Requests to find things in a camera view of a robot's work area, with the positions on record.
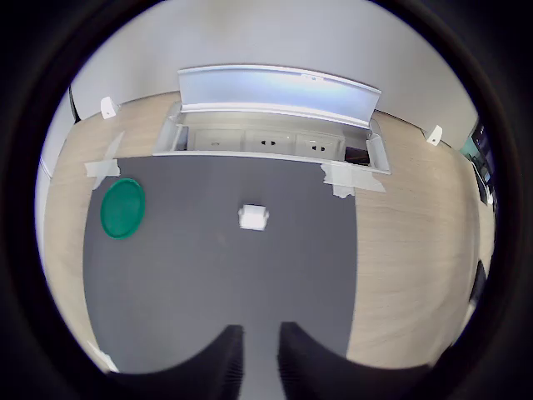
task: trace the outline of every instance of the wooden floor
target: wooden floor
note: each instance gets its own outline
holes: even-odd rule
[[[168,93],[130,102],[120,113],[77,123],[50,184],[45,212],[45,271],[67,325],[103,370],[87,314],[83,235],[100,161],[122,131],[116,158],[152,153]],[[392,175],[374,174],[385,193],[356,190],[357,288],[348,358],[383,368],[433,363],[459,335],[478,258],[490,264],[492,208],[479,200],[469,162],[444,143],[426,143],[420,129],[376,112]]]

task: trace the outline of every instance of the white wall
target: white wall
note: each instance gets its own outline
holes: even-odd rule
[[[73,125],[74,117],[70,108],[68,92],[66,92],[57,107],[52,122],[50,122],[47,138],[42,146],[41,159],[50,176],[53,175],[57,158]]]
[[[78,111],[178,89],[176,70],[219,63],[305,68],[383,91],[379,110],[460,148],[476,110],[440,55],[402,21],[359,0],[174,0],[123,27],[73,83]]]

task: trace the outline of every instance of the gray mat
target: gray mat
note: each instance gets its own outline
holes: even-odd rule
[[[344,356],[356,290],[353,197],[333,196],[319,164],[244,157],[137,157],[120,178],[144,188],[141,226],[106,236],[92,193],[83,251],[87,309],[100,348],[124,373],[174,366],[228,324],[245,330],[242,396],[283,398],[281,321]],[[243,204],[266,206],[264,232],[239,228]]]

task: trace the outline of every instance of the white cube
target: white cube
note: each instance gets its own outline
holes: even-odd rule
[[[238,212],[239,225],[242,229],[264,231],[268,220],[268,211],[263,206],[245,204]]]

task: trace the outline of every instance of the open lid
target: open lid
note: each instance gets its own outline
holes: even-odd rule
[[[183,113],[278,113],[369,128],[381,95],[362,83],[288,67],[218,65],[177,73]]]

